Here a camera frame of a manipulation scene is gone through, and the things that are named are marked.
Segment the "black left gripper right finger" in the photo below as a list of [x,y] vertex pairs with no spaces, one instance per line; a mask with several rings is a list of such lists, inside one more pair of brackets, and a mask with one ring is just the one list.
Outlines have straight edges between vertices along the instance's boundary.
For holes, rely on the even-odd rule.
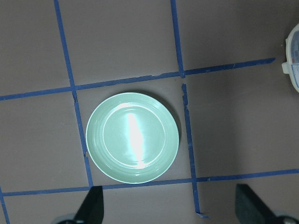
[[241,224],[270,224],[277,219],[247,184],[236,185],[235,214]]

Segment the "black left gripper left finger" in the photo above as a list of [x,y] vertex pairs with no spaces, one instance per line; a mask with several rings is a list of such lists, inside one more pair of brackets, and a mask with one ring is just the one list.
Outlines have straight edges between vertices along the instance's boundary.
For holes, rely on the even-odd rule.
[[102,186],[93,186],[90,188],[73,220],[76,224],[101,224],[103,218],[103,189]]

